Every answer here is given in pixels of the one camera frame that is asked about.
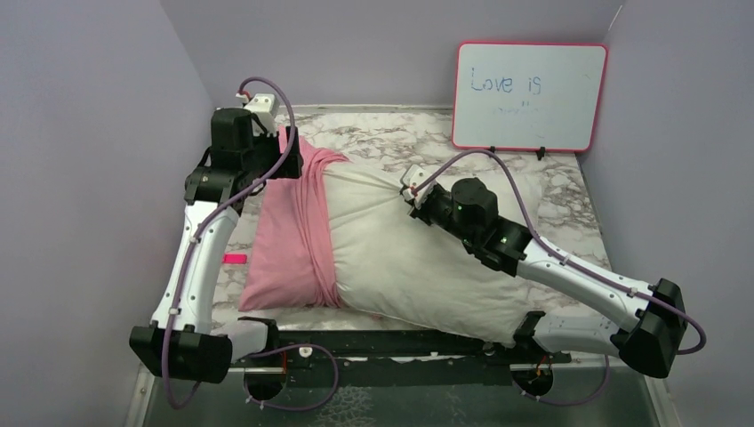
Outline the white pillow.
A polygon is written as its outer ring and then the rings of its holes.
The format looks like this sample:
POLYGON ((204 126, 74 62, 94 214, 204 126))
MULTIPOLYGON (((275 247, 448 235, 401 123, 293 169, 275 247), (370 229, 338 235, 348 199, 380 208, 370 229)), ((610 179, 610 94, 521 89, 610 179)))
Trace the white pillow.
POLYGON ((483 266, 459 239, 409 215, 398 175, 335 163, 323 175, 341 300, 416 326, 513 344, 541 288, 483 266))

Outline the pink pillowcase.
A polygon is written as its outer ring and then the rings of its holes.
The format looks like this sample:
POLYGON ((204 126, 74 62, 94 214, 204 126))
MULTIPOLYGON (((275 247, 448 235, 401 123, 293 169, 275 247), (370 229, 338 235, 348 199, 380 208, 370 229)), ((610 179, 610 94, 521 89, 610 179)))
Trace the pink pillowcase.
POLYGON ((349 160, 299 138, 303 160, 297 179, 275 179, 263 191, 241 311, 341 308, 336 289, 325 170, 349 160))

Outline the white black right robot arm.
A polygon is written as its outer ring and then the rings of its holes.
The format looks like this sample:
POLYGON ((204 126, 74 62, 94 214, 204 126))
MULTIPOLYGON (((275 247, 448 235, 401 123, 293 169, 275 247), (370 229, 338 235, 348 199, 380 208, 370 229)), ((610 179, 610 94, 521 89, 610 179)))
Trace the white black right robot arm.
POLYGON ((401 182, 411 217, 459 239, 490 270, 545 285, 598 312, 597 318, 528 312, 512 341, 520 359, 575 350, 616 357, 642 375, 669 376, 689 324, 677 284, 625 278, 550 245, 500 216, 498 198, 478 178, 451 189, 436 182, 421 187, 419 178, 401 182))

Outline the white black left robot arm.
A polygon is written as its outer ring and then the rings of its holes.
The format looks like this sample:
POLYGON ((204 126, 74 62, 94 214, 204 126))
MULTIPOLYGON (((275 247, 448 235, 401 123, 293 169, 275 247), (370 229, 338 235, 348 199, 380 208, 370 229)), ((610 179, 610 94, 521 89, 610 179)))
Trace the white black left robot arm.
POLYGON ((213 335, 212 297, 225 248, 247 197, 267 181, 298 179, 298 131, 277 128, 274 107, 222 108, 211 117, 211 145, 185 180, 180 247, 148 326, 129 345, 155 376, 221 383, 233 360, 227 336, 213 335))

